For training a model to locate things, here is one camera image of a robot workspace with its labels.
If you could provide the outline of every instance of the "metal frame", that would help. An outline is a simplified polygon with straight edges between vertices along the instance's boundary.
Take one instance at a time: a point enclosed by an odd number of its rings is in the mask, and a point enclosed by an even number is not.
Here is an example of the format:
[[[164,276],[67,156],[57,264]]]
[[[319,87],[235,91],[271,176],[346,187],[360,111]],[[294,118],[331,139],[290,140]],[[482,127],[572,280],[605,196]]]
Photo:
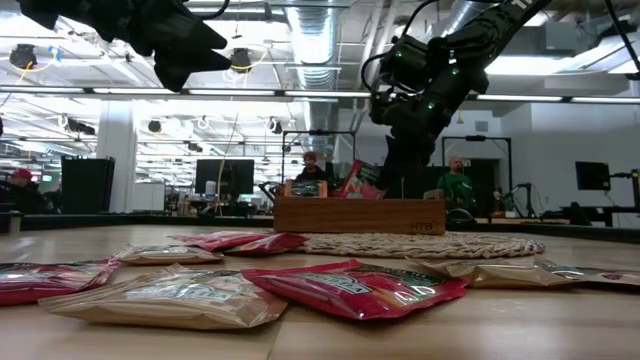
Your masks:
[[[298,135],[302,135],[302,134],[307,134],[310,136],[331,136],[331,135],[351,135],[351,138],[353,139],[353,147],[352,147],[352,151],[353,151],[353,159],[355,160],[356,158],[356,132],[355,131],[324,131],[324,130],[310,130],[310,131],[283,131],[282,132],[282,169],[281,169],[281,176],[282,176],[282,180],[281,183],[284,184],[284,160],[285,160],[285,151],[284,149],[287,147],[287,135],[289,134],[298,134]]]
[[[443,136],[442,137],[442,176],[444,176],[447,171],[445,168],[445,149],[447,140],[464,140],[469,142],[485,142],[487,140],[501,140],[507,143],[507,164],[509,164],[509,190],[513,189],[513,167],[512,167],[512,155],[511,155],[511,138],[510,137],[500,137],[500,136]]]

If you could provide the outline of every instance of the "fluorescent light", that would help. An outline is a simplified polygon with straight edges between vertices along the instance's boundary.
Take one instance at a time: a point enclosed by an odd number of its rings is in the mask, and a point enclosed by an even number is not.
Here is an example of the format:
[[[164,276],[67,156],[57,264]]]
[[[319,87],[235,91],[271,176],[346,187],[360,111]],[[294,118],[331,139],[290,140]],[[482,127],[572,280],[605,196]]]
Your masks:
[[[477,95],[482,101],[525,101],[525,102],[559,102],[561,96],[527,96],[527,95]]]
[[[609,74],[635,74],[637,72],[638,68],[636,68],[636,64],[629,60],[621,66],[609,71]]]
[[[499,56],[485,72],[489,75],[551,75],[562,70],[566,59],[555,59],[544,56]]]
[[[140,88],[94,88],[96,94],[143,94],[143,95],[174,95],[167,89],[140,89]]]
[[[274,96],[273,90],[233,90],[233,89],[189,89],[191,95],[217,95],[217,96]]]
[[[365,98],[371,97],[366,91],[305,91],[289,90],[284,92],[289,97],[329,97],[329,98]]]
[[[593,104],[626,104],[640,105],[640,98],[623,98],[623,97],[574,97],[571,99],[574,103],[593,103]]]
[[[72,87],[0,86],[0,92],[80,94],[80,93],[84,93],[84,90],[82,88],[72,88]]]

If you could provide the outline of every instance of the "ceiling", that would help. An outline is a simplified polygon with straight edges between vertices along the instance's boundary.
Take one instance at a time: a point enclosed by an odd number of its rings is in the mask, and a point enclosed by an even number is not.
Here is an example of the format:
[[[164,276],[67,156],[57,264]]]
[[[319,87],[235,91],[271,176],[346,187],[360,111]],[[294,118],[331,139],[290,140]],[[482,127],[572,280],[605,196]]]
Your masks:
[[[264,2],[232,1],[223,20],[206,23],[220,33],[229,44],[219,52],[230,56],[234,48],[249,50],[251,70],[238,74],[232,70],[193,74],[186,88],[234,88],[234,89],[300,89],[301,69],[313,67],[329,68],[335,72],[333,88],[325,90],[360,90],[359,70],[370,55],[390,47],[391,37],[406,23],[408,16],[419,4],[417,1],[269,1],[274,14],[287,14],[283,9],[291,5],[332,6],[337,18],[334,56],[327,64],[301,64],[300,49],[292,45],[291,24],[281,22],[282,17],[264,22],[237,21],[245,19],[247,13],[260,15]],[[446,21],[453,1],[441,1],[427,6],[416,18],[410,34],[422,36],[429,26]],[[547,38],[552,32],[570,29],[575,32],[576,42],[584,41],[587,47],[574,55],[563,55],[564,71],[543,75],[500,75],[513,73],[513,66],[499,58],[490,75],[491,94],[527,95],[614,95],[628,88],[628,81],[621,74],[610,71],[629,60],[621,53],[617,63],[609,68],[593,70],[584,64],[587,53],[598,50],[594,42],[598,31],[606,28],[606,12],[602,1],[552,1],[544,12],[528,24],[532,29],[544,29]],[[54,31],[49,31],[22,16],[14,0],[0,0],[0,84],[20,86],[70,86],[110,88],[154,88],[160,87],[155,76],[152,58],[137,55],[126,43],[116,40],[106,43],[90,27],[75,21],[60,18]],[[215,11],[220,2],[192,0],[187,3],[194,12]],[[626,18],[638,6],[636,0],[615,1],[617,10]],[[634,45],[640,50],[640,36],[631,34]],[[17,44],[35,45],[34,53],[38,65],[34,71],[25,72],[13,66],[9,55]],[[315,51],[313,47],[305,51]],[[4,142],[3,161],[5,170],[24,166],[20,159],[29,161],[34,168],[59,169],[60,155],[92,156],[95,153],[95,136],[81,135],[82,141],[73,141],[78,134],[65,130],[66,121],[80,121],[99,131],[100,97],[47,96],[46,94],[0,94],[5,137],[23,137],[41,141]],[[341,102],[342,114],[333,122],[330,130],[351,130],[349,121],[356,114],[366,112],[364,102]],[[513,107],[512,104],[473,102],[464,105],[465,110],[491,110],[501,116]],[[284,130],[308,130],[309,104],[304,101],[228,101],[202,100],[197,98],[138,99],[134,100],[136,118],[139,119],[138,175],[139,178],[165,179],[178,184],[188,184],[193,178],[193,161],[197,156],[250,156],[261,165],[258,177],[263,180],[277,179],[280,174],[282,136],[274,134],[269,126],[273,121]],[[160,121],[163,131],[149,131],[150,121]],[[200,143],[203,151],[194,153],[182,140]],[[299,159],[308,144],[306,136],[297,139],[301,146],[293,146],[288,155],[285,175],[295,174]],[[181,163],[176,163],[181,156]]]

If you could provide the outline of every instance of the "speaker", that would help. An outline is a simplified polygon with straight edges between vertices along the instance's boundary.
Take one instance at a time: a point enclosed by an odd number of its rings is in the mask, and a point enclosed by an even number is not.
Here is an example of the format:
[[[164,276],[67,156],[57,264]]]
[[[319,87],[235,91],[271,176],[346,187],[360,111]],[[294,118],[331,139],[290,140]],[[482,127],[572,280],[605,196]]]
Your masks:
[[[109,212],[115,159],[62,159],[62,212]]]

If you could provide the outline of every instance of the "red cap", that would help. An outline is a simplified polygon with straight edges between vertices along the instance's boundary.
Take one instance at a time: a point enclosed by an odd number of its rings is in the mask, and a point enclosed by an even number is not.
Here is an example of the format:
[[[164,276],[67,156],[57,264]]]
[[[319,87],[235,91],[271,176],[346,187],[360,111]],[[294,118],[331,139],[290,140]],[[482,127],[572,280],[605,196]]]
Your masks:
[[[33,175],[31,175],[31,171],[27,170],[27,169],[16,169],[16,171],[13,172],[13,174],[11,174],[12,177],[17,177],[17,178],[22,178],[22,179],[27,179],[29,181],[31,181],[31,178],[33,177]]]

